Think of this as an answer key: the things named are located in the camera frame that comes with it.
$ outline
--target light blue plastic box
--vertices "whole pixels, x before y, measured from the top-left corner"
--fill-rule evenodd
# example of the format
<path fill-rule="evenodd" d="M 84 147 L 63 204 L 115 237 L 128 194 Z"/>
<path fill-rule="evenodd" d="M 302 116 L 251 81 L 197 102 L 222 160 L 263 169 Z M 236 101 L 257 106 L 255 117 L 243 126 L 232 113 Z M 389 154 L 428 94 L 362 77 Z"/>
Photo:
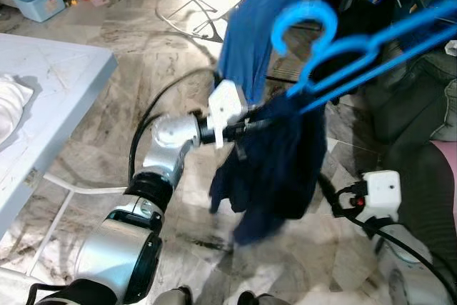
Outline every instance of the light blue plastic box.
<path fill-rule="evenodd" d="M 24 17 L 34 21 L 46 21 L 65 9 L 64 0 L 14 0 Z"/>

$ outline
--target floor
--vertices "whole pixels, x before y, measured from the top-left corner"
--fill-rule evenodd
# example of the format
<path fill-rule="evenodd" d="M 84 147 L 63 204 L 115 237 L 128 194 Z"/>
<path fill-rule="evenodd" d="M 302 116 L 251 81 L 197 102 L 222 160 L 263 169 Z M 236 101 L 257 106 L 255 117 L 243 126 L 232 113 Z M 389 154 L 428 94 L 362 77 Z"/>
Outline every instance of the floor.
<path fill-rule="evenodd" d="M 215 6 L 229 9 L 231 1 L 216 0 Z M 61 178 L 81 186 L 126 185 L 129 143 L 148 101 L 185 71 L 216 62 L 220 43 L 176 34 L 156 17 L 155 3 L 111 0 L 108 6 L 94 8 L 80 2 L 43 24 L 23 19 L 17 10 L 0 8 L 0 32 L 105 46 L 119 61 L 106 88 L 51 167 Z M 180 5 L 180 1 L 168 0 L 163 9 L 171 13 Z M 191 17 L 198 15 L 174 18 L 189 28 L 199 20 Z M 224 27 L 224 20 L 219 21 L 222 36 Z M 301 47 L 305 54 L 308 46 L 300 35 L 292 34 L 289 43 L 295 39 L 294 47 Z M 269 73 L 295 77 L 299 55 L 288 59 L 273 56 Z M 268 85 L 270 92 L 281 88 L 283 84 Z M 180 111 L 205 107 L 209 92 L 209 78 L 201 75 L 170 91 L 160 107 Z M 381 147 L 373 139 L 370 116 L 360 96 L 345 96 L 338 106 L 329 104 L 326 117 L 328 153 L 323 172 L 340 189 L 357 180 L 360 170 L 376 168 Z M 147 146 L 146 137 L 140 143 L 138 163 Z M 239 214 L 233 214 L 227 203 L 216 216 L 208 212 L 209 186 L 224 154 L 226 150 L 205 146 L 187 156 L 184 176 L 166 213 L 156 279 L 142 304 L 152 304 L 160 292 L 182 284 L 192 288 L 200 305 L 234 305 L 247 289 L 268 292 L 296 305 L 390 304 L 368 240 L 345 219 L 332 217 L 318 189 L 306 215 L 288 222 L 280 235 L 254 246 L 233 247 L 231 232 Z M 41 182 L 0 241 L 0 266 L 26 270 L 64 197 L 58 187 Z M 34 276 L 55 284 L 70 282 L 84 238 L 116 200 L 116 196 L 75 195 Z M 22 287 L 11 291 L 12 286 L 2 281 L 0 302 L 24 304 L 26 285 Z"/>

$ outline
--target plastic hanger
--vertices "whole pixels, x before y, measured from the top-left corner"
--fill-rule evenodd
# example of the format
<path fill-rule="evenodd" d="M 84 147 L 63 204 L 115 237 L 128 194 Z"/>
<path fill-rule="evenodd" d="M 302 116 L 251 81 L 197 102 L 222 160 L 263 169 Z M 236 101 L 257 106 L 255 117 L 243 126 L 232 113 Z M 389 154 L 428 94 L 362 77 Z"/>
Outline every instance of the plastic hanger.
<path fill-rule="evenodd" d="M 437 18 L 455 11 L 457 11 L 457 0 L 444 0 L 439 4 L 436 4 L 435 8 L 424 9 L 372 36 L 354 35 L 334 41 L 338 17 L 328 4 L 320 0 L 306 0 L 288 7 L 276 19 L 276 22 L 273 25 L 273 31 L 271 32 L 271 42 L 280 55 L 284 56 L 287 53 L 287 45 L 284 43 L 282 36 L 290 26 L 305 19 L 312 19 L 321 22 L 325 31 L 321 38 L 312 43 L 311 57 L 306 65 L 303 66 L 298 83 L 287 91 L 287 96 L 296 95 L 303 90 L 315 94 L 327 89 L 329 86 L 345 79 L 352 73 L 367 67 L 375 60 L 382 45 L 386 42 L 392 41 L 414 29 L 419 29 L 424 24 L 432 23 Z M 324 94 L 319 99 L 304 107 L 300 113 L 303 114 L 325 104 L 327 101 L 346 93 L 350 89 L 362 85 L 375 76 L 387 72 L 398 64 L 433 48 L 443 41 L 451 39 L 455 35 L 457 35 L 457 25 L 450 26 L 443 31 L 436 33 L 434 36 L 426 39 L 412 49 L 405 51 L 402 55 L 397 56 L 327 94 Z M 309 80 L 311 72 L 319 64 L 331 57 L 347 52 L 361 52 L 364 53 L 364 55 L 318 83 L 313 83 Z"/>

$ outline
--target shoe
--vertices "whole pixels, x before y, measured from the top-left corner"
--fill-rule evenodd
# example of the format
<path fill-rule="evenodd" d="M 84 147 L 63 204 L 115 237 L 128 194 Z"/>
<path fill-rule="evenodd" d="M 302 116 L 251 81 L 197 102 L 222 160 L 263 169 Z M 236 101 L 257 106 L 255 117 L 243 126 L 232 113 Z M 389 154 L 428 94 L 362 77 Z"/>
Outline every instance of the shoe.
<path fill-rule="evenodd" d="M 251 291 L 245 291 L 240 294 L 238 298 L 238 303 L 236 305 L 254 305 L 256 300 L 256 296 Z"/>
<path fill-rule="evenodd" d="M 192 305 L 194 300 L 192 299 L 192 291 L 187 286 L 178 287 L 178 290 L 183 292 L 186 295 L 186 305 Z"/>

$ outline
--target white cloth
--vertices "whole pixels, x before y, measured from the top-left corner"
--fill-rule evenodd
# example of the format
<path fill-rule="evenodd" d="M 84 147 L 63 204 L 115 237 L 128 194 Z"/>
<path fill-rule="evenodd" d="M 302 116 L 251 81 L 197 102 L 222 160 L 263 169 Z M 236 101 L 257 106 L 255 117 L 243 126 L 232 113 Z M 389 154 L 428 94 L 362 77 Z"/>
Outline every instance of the white cloth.
<path fill-rule="evenodd" d="M 457 56 L 457 40 L 453 39 L 449 41 L 444 47 L 446 54 L 451 56 Z"/>
<path fill-rule="evenodd" d="M 0 74 L 0 144 L 14 131 L 22 117 L 23 107 L 34 91 L 14 81 L 8 74 Z"/>

